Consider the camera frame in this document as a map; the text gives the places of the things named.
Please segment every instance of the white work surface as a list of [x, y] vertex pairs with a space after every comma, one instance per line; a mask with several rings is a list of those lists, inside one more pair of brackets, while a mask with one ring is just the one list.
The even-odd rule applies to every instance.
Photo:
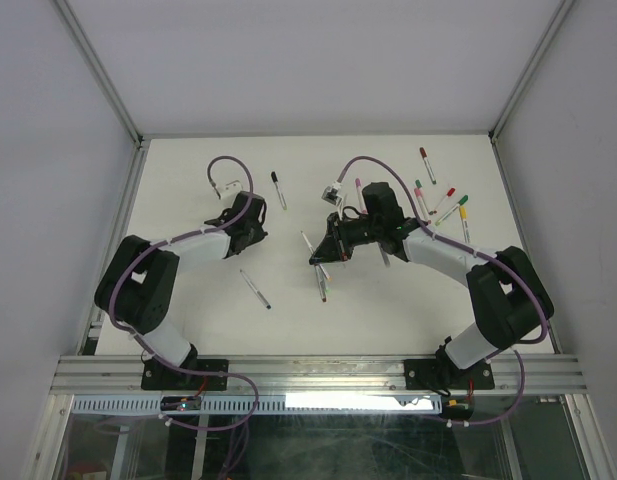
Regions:
[[[419, 155], [428, 152], [437, 185]], [[243, 160], [255, 192], [268, 203], [263, 242], [240, 255], [177, 277], [170, 317], [200, 354], [345, 355], [427, 354], [444, 338], [474, 321], [468, 290], [428, 267], [391, 258], [385, 268], [377, 245], [355, 248], [352, 260], [327, 265], [333, 276], [322, 303], [309, 252], [299, 233], [316, 247], [334, 207], [321, 199], [345, 163], [370, 155], [392, 166], [409, 187], [423, 183], [432, 208], [450, 186], [463, 194], [471, 240], [484, 247], [520, 245], [499, 170], [485, 135], [255, 137], [153, 140], [133, 207], [128, 234], [161, 239], [193, 230], [224, 208], [206, 180], [208, 163], [219, 155]], [[283, 211], [270, 172], [286, 196]], [[229, 161], [213, 177], [222, 185], [245, 175]], [[343, 186], [357, 206], [355, 177], [362, 184], [388, 181], [406, 216], [410, 206], [397, 182], [380, 166], [357, 162]], [[443, 210], [450, 207], [448, 203]], [[458, 212], [439, 232], [463, 240]], [[243, 268], [272, 305], [266, 310], [239, 274]], [[552, 352], [549, 341], [519, 346], [521, 352]], [[97, 354], [139, 353], [128, 335], [106, 321]]]

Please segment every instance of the white backdrop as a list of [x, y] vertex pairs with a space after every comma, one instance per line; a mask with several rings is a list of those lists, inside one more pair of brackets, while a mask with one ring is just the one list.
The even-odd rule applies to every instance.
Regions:
[[486, 132], [559, 0], [71, 0], [149, 134]]
[[[438, 177], [433, 187], [419, 156], [424, 146]], [[325, 233], [333, 207], [321, 200], [326, 185], [360, 154], [376, 156], [414, 187], [419, 178], [431, 203], [450, 185], [467, 193], [472, 240], [505, 248], [519, 245], [515, 223], [488, 138], [482, 136], [268, 137], [155, 140], [140, 183], [129, 233], [156, 239], [192, 230], [222, 210], [206, 181], [209, 161], [235, 155], [251, 169], [256, 192], [268, 201], [269, 236], [241, 255], [206, 264], [177, 278], [170, 313], [202, 354], [399, 354], [432, 353], [448, 335], [474, 321], [467, 289], [427, 267], [392, 258], [383, 265], [376, 245], [355, 249], [352, 261], [328, 265], [334, 277], [328, 302], [318, 295], [300, 230], [314, 245]], [[288, 210], [279, 205], [270, 172], [280, 178]], [[226, 162], [218, 183], [240, 169]], [[406, 215], [403, 192], [380, 167], [357, 163], [344, 186], [357, 204], [354, 179], [387, 180]], [[439, 228], [462, 237], [456, 213]], [[239, 274], [244, 268], [272, 304], [266, 310]], [[524, 351], [551, 351], [550, 344]], [[104, 325], [98, 354], [139, 352], [127, 335]]]

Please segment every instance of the yellow marker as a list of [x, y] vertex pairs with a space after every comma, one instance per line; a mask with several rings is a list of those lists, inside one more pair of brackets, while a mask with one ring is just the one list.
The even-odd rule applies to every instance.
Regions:
[[459, 207], [459, 215], [461, 216], [461, 226], [464, 229], [464, 240], [470, 243], [470, 231], [468, 230], [468, 215], [466, 215], [466, 207]]

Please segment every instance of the marker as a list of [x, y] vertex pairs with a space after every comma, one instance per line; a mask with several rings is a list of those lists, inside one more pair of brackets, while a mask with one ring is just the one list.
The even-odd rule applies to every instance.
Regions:
[[450, 197], [453, 196], [453, 194], [455, 193], [455, 189], [451, 188], [450, 190], [448, 190], [446, 192], [446, 195], [444, 196], [444, 198], [442, 198], [441, 200], [439, 200], [439, 203], [437, 204], [437, 206], [435, 207], [435, 209], [432, 211], [432, 213], [437, 213], [439, 211], [439, 208], [441, 207], [441, 205], [448, 200]]
[[268, 310], [270, 310], [272, 307], [268, 303], [268, 300], [266, 300], [266, 297], [264, 297], [263, 294], [259, 291], [259, 289], [257, 287], [255, 287], [255, 284], [252, 283], [252, 280], [246, 274], [246, 272], [244, 272], [243, 270], [239, 269], [239, 273], [241, 273], [241, 276], [244, 277], [244, 280], [246, 280], [246, 283], [248, 284], [250, 289], [254, 292], [254, 294], [257, 295], [257, 298], [261, 301], [261, 303], [264, 304], [264, 307], [266, 307]]
[[[300, 232], [301, 232], [301, 236], [304, 237], [304, 241], [306, 242], [306, 245], [308, 245], [308, 250], [310, 250], [310, 253], [311, 254], [315, 253], [315, 248], [312, 246], [312, 243], [310, 243], [310, 240], [308, 240], [308, 237], [306, 236], [304, 231], [300, 230]], [[325, 267], [321, 263], [315, 265], [315, 267], [319, 267], [319, 270], [321, 270], [321, 273], [324, 274], [324, 277], [327, 278], [328, 281], [332, 280], [332, 277], [328, 274]]]
[[275, 172], [272, 172], [270, 174], [270, 178], [272, 178], [272, 181], [275, 184], [275, 188], [277, 189], [277, 196], [279, 197], [281, 208], [283, 208], [284, 210], [288, 210], [288, 206], [286, 205], [286, 199], [284, 198], [284, 194], [282, 193], [281, 187], [279, 186], [279, 179], [277, 178], [277, 174]]
[[321, 273], [321, 270], [317, 268], [317, 265], [315, 265], [315, 275], [317, 275], [317, 287], [319, 287], [321, 301], [326, 302], [328, 300], [326, 297], [326, 282], [324, 281], [324, 276]]
[[421, 199], [424, 202], [425, 210], [428, 212], [428, 215], [432, 215], [434, 212], [428, 208], [428, 203], [426, 202], [426, 197], [424, 197], [424, 187], [421, 186], [421, 182], [419, 180], [415, 180], [415, 185], [421, 192]]
[[435, 225], [437, 225], [437, 226], [441, 225], [441, 222], [446, 220], [450, 215], [452, 215], [452, 213], [455, 210], [457, 210], [459, 207], [461, 207], [467, 201], [468, 201], [468, 195], [464, 195], [463, 197], [461, 197], [461, 200], [459, 200], [457, 203], [455, 203], [450, 210], [448, 210], [446, 213], [444, 213], [443, 217], [441, 217], [439, 220], [437, 220], [435, 222]]
[[419, 153], [421, 153], [421, 158], [423, 158], [424, 165], [426, 165], [426, 170], [428, 170], [428, 176], [430, 177], [430, 181], [433, 185], [437, 185], [437, 179], [435, 178], [435, 174], [432, 171], [432, 167], [430, 166], [430, 162], [428, 161], [428, 155], [426, 155], [426, 150], [424, 150], [424, 147], [419, 147]]
[[470, 243], [470, 231], [468, 230], [468, 215], [466, 215], [466, 207], [459, 207], [459, 215], [461, 216], [461, 226], [464, 229], [464, 240]]
[[419, 204], [419, 209], [421, 210], [421, 217], [424, 219], [424, 222], [430, 223], [428, 212], [426, 211], [426, 205], [424, 204], [424, 199], [421, 196], [421, 190], [417, 187], [415, 187], [415, 197], [417, 198], [417, 203]]
[[[368, 213], [366, 210], [366, 204], [364, 203], [364, 196], [361, 193], [361, 180], [355, 178], [355, 187], [357, 188], [357, 199], [359, 200], [359, 210], [361, 213]], [[384, 266], [386, 268], [390, 268], [390, 259], [388, 258], [388, 254], [384, 252], [384, 249], [381, 248], [381, 245], [377, 244], [379, 247], [379, 253], [381, 253], [381, 258], [384, 261]]]

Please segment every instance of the cable connector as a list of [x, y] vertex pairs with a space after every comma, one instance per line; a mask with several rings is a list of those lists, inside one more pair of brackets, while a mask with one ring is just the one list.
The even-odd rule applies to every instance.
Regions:
[[344, 198], [339, 194], [339, 190], [341, 190], [341, 183], [333, 182], [332, 185], [326, 187], [321, 195], [321, 199], [338, 207], [344, 201]]

